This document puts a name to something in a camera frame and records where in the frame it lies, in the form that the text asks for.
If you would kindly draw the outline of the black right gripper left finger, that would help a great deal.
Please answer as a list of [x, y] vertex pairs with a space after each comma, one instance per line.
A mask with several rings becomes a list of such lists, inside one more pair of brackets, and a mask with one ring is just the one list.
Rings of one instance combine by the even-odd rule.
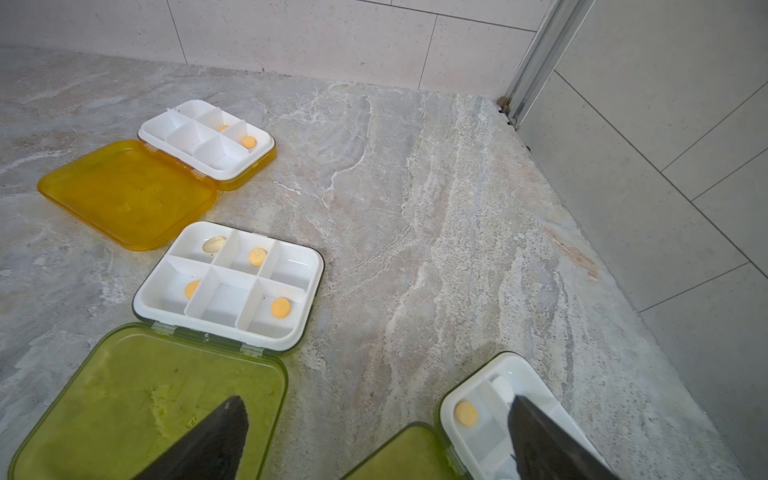
[[242, 398], [231, 396], [135, 479], [235, 479], [248, 428]]

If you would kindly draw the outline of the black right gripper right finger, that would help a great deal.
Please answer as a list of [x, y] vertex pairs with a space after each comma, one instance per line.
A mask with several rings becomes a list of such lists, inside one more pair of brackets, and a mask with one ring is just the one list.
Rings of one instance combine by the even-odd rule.
[[617, 480], [618, 477], [525, 396], [508, 415], [517, 472], [522, 480]]

